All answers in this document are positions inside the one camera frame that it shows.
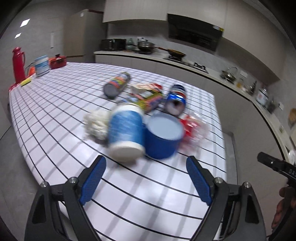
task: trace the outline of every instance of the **human hand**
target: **human hand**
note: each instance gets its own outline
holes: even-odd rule
[[[281,197],[285,197],[285,192],[286,192],[286,188],[281,188],[279,190],[279,195]],[[291,200],[291,203],[290,203],[291,207],[292,208],[295,208],[296,207],[296,197],[293,197],[292,200]],[[282,215],[284,215],[282,213],[283,211],[283,208],[284,208],[284,200],[282,199],[278,204],[277,204],[277,207],[276,207],[276,214],[274,215],[274,219],[271,223],[271,228],[274,229],[280,222],[281,220],[281,217]]]

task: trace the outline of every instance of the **upper cabinet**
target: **upper cabinet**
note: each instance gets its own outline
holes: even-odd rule
[[[281,78],[285,37],[260,12],[241,0],[228,0],[223,37],[244,48]]]
[[[103,22],[129,19],[166,20],[169,0],[106,0]]]
[[[170,0],[168,13],[195,18],[224,28],[227,0]]]

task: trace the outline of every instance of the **yellow sponge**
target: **yellow sponge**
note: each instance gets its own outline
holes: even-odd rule
[[[24,85],[26,85],[26,84],[28,84],[28,83],[30,83],[30,82],[31,82],[31,78],[29,77],[29,78],[23,80],[23,81],[20,83],[20,86],[24,86]]]

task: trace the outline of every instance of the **white countertop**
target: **white countertop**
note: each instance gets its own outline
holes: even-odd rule
[[[294,149],[293,145],[291,143],[291,140],[289,138],[289,135],[287,132],[284,130],[282,133],[279,131],[279,128],[281,126],[281,123],[277,119],[277,117],[274,114],[270,114],[267,110],[265,110],[255,99],[255,97],[250,96],[246,92],[242,91],[241,89],[237,88],[235,85],[223,80],[220,78],[220,73],[216,72],[212,69],[207,68],[208,74],[202,71],[199,71],[197,69],[194,69],[192,67],[186,66],[184,64],[176,63],[170,60],[165,60],[163,58],[167,57],[168,54],[165,53],[159,53],[159,52],[154,52],[150,55],[144,55],[144,54],[138,54],[138,53],[132,53],[128,51],[96,51],[94,54],[106,54],[106,55],[122,55],[122,56],[130,56],[130,57],[137,57],[137,58],[144,58],[144,59],[151,59],[151,60],[156,60],[158,62],[162,63],[168,63],[170,65],[175,65],[176,67],[181,67],[183,69],[187,69],[192,72],[196,72],[197,74],[204,76],[206,78],[209,78],[211,80],[214,80],[218,82],[219,84],[228,87],[229,89],[232,89],[234,92],[241,94],[248,100],[250,100],[260,111],[262,116],[265,118],[267,123],[269,124],[270,128],[272,129],[276,139],[278,140],[278,143],[280,145],[280,148],[285,156],[285,160],[289,160],[289,155],[286,147],[289,150]]]
[[[107,100],[102,87],[116,74],[127,71],[131,84],[156,82],[167,93],[174,83],[188,92],[185,112],[199,112],[209,123],[209,135],[193,151],[180,149],[172,157],[135,164],[118,163],[106,147],[85,135],[83,117],[92,110],[111,110],[125,98]],[[188,155],[195,155],[214,177],[227,181],[224,140],[212,94],[192,85],[150,72],[106,64],[67,63],[9,93],[12,122],[27,165],[38,183],[60,184],[78,176],[98,155],[107,167],[84,209],[100,238],[115,241],[188,240],[206,214],[187,173]],[[154,112],[161,111],[161,106]],[[60,205],[63,213],[67,211]]]

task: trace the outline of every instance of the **frying pan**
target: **frying pan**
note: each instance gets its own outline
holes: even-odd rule
[[[182,52],[179,52],[177,50],[173,50],[173,49],[164,49],[164,48],[161,48],[161,47],[157,47],[158,49],[161,49],[161,50],[164,50],[164,51],[168,51],[168,53],[170,55],[172,55],[173,57],[176,57],[176,58],[183,58],[186,54],[182,53]]]

